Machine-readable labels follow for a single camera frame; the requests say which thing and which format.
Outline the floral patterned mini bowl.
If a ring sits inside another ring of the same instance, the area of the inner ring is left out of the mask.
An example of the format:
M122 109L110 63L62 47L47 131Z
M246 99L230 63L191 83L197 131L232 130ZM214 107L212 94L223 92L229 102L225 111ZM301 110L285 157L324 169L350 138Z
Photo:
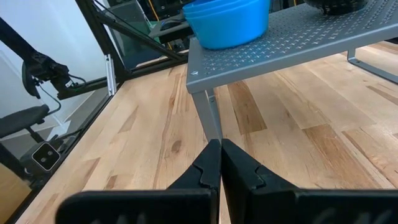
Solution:
M303 0L304 3L321 10L324 15L338 16L364 8L369 0Z

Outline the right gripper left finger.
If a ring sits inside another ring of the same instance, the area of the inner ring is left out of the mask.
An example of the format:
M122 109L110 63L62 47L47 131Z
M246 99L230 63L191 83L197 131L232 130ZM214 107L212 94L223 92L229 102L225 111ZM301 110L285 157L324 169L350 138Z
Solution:
M65 199L55 224L218 224L221 144L211 140L164 190L85 191Z

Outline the grey perforated metal riser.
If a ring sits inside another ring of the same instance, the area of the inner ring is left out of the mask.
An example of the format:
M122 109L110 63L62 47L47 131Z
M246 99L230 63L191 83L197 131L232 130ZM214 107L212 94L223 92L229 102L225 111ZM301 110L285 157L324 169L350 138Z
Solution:
M186 88L207 140L223 137L214 89L236 81L347 52L350 64L398 84L398 76L364 63L355 50L398 37L398 0L370 0L361 10L324 16L307 4L274 12L260 38L226 50L206 50L192 38Z

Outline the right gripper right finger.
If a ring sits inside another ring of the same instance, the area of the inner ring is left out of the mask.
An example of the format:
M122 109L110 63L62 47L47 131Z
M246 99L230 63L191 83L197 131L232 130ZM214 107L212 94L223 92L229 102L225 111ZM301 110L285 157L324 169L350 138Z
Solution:
M232 224L398 224L398 190L300 188L229 139L221 165Z

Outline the silver frame bracket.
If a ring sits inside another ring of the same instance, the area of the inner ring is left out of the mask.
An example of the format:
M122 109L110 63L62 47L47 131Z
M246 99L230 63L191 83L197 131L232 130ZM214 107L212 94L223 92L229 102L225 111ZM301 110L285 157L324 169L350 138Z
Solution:
M117 88L116 88L116 76L114 72L114 62L111 54L105 55L105 64L106 64L106 80L107 80L108 95L114 96L117 91Z

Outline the black office chair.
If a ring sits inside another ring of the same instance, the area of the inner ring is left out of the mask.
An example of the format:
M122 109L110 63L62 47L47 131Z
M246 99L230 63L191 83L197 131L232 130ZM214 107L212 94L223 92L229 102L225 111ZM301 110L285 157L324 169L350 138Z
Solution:
M42 105L27 108L2 117L0 118L0 138L26 129L37 143L43 142L44 139L32 129L32 126L44 123L44 118L48 114L49 107L47 105Z

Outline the black computer mouse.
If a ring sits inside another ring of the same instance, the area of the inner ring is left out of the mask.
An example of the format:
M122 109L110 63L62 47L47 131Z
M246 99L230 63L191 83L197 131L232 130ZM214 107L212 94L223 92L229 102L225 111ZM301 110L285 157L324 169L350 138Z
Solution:
M176 19L170 19L170 20L164 21L161 24L160 31L171 29L173 27L179 26L183 22L184 22L184 20L176 20Z

